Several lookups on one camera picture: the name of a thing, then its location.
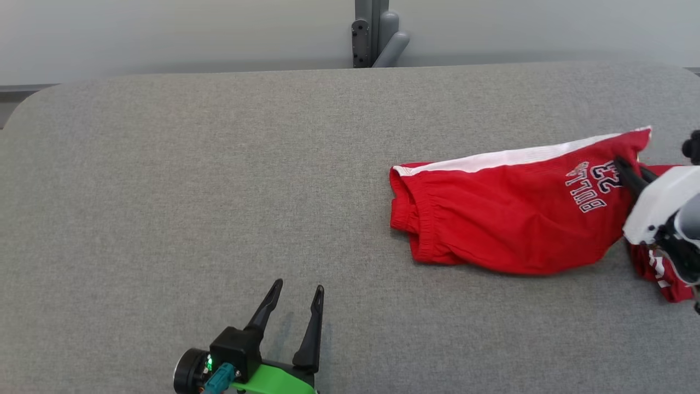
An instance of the green robot arm part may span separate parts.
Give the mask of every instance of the green robot arm part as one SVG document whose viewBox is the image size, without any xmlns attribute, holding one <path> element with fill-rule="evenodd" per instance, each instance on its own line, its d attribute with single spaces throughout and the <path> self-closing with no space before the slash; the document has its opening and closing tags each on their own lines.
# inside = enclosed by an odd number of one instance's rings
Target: green robot arm part
<svg viewBox="0 0 700 394">
<path fill-rule="evenodd" d="M 267 320 L 277 306 L 282 279 L 273 284 L 248 325 L 226 327 L 209 345 L 209 351 L 191 348 L 180 358 L 173 375 L 178 394 L 219 394 L 229 387 L 260 394 L 312 394 L 314 374 L 319 371 L 323 286 L 316 288 L 311 320 L 292 364 L 260 357 Z"/>
</svg>

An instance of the gray table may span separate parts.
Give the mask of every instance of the gray table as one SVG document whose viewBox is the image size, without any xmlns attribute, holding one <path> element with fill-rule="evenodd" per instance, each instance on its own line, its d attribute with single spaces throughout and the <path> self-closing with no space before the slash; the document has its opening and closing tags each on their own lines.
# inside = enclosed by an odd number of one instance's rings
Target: gray table
<svg viewBox="0 0 700 394">
<path fill-rule="evenodd" d="M 245 325 L 291 361 L 326 288 L 333 393 L 679 393 L 700 318 L 620 244 L 548 278 L 412 261 L 389 167 L 651 124 L 685 163 L 700 79 L 647 63 L 150 75 L 31 96 L 0 132 L 0 391 L 169 393 Z"/>
</svg>

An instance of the white wall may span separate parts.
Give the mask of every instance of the white wall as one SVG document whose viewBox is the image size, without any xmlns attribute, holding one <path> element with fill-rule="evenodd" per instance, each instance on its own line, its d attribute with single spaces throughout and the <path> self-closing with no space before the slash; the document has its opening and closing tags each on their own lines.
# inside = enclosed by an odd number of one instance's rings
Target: white wall
<svg viewBox="0 0 700 394">
<path fill-rule="evenodd" d="M 0 0 L 0 86 L 352 67 L 353 0 Z"/>
<path fill-rule="evenodd" d="M 700 0 L 391 0 L 400 65 L 641 57 L 700 66 Z M 354 0 L 0 0 L 0 86 L 350 67 Z"/>
<path fill-rule="evenodd" d="M 700 0 L 391 0 L 399 65 L 643 58 L 700 66 Z"/>
</svg>

